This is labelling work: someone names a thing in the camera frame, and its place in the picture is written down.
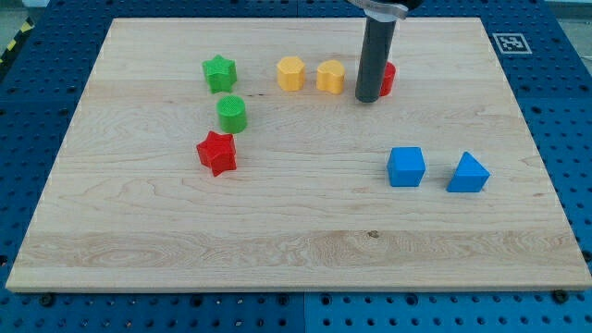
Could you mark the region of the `robot arm flange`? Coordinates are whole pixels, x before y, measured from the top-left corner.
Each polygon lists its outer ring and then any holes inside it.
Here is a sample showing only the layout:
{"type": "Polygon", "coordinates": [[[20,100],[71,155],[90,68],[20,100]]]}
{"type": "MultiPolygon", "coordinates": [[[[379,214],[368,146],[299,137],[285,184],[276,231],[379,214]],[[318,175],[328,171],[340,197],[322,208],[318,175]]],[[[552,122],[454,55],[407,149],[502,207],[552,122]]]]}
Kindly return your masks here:
{"type": "Polygon", "coordinates": [[[348,0],[361,8],[365,15],[379,22],[405,19],[410,11],[424,3],[424,0],[348,0]]]}

